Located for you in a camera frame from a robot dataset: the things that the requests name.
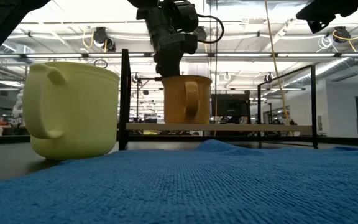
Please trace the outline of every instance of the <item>blue towel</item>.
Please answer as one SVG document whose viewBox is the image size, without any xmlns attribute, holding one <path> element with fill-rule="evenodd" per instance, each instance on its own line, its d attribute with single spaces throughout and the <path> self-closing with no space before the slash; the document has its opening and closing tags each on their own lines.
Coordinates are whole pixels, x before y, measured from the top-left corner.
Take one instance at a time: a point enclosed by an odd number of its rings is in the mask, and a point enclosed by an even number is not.
<svg viewBox="0 0 358 224">
<path fill-rule="evenodd" d="M 358 149 L 119 151 L 0 181 L 0 223 L 358 223 Z"/>
</svg>

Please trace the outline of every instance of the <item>black table surface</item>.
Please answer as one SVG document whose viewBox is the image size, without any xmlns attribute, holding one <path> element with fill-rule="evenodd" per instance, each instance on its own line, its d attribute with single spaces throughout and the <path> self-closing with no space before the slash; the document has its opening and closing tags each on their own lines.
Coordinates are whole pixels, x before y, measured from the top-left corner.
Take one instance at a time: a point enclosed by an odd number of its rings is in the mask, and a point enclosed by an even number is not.
<svg viewBox="0 0 358 224">
<path fill-rule="evenodd" d="M 312 147 L 293 146 L 287 145 L 285 143 L 289 142 L 232 142 L 232 144 L 237 146 L 254 149 L 280 149 L 283 147 L 312 149 Z M 192 150 L 200 144 L 201 142 L 130 142 L 128 144 L 128 150 Z M 334 146 L 336 145 L 319 144 L 320 149 L 330 149 Z M 109 153 L 117 150 L 118 142 L 114 146 L 113 150 Z M 36 154 L 32 150 L 30 143 L 0 144 L 0 180 L 27 175 L 32 172 L 37 172 L 38 170 L 47 169 L 59 163 L 60 161 L 49 161 Z"/>
</svg>

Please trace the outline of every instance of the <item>yellow mug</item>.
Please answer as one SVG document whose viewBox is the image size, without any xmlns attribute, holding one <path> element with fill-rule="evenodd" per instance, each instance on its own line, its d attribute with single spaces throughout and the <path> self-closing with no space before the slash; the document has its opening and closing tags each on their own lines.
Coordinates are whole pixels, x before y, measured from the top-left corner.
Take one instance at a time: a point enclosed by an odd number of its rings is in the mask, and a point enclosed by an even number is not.
<svg viewBox="0 0 358 224">
<path fill-rule="evenodd" d="M 166 124 L 208 124 L 211 79 L 179 75 L 162 80 Z"/>
<path fill-rule="evenodd" d="M 116 143 L 119 76 L 73 62 L 30 66 L 23 114 L 32 149 L 47 159 L 102 156 Z"/>
</svg>

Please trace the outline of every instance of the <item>mug handle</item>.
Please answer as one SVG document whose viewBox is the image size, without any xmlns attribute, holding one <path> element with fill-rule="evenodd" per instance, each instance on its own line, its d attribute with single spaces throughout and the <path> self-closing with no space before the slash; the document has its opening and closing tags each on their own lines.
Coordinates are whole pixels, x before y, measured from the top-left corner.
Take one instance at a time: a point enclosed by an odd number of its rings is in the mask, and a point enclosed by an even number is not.
<svg viewBox="0 0 358 224">
<path fill-rule="evenodd" d="M 186 88 L 186 114 L 196 116 L 198 111 L 198 86 L 194 81 L 185 82 Z"/>
<path fill-rule="evenodd" d="M 56 68 L 44 64 L 30 67 L 23 91 L 23 114 L 25 126 L 33 137 L 39 139 L 59 138 L 63 131 L 45 125 L 45 88 L 47 78 L 54 85 L 64 85 L 66 80 Z"/>
</svg>

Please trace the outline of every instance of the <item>wooden shelf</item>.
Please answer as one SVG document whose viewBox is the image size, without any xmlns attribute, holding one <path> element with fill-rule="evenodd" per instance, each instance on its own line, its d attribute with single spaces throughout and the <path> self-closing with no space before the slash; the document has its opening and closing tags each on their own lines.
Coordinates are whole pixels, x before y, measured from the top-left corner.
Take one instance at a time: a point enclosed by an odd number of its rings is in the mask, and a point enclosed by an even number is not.
<svg viewBox="0 0 358 224">
<path fill-rule="evenodd" d="M 267 124 L 144 124 L 127 123 L 127 130 L 157 131 L 311 131 L 311 126 Z"/>
</svg>

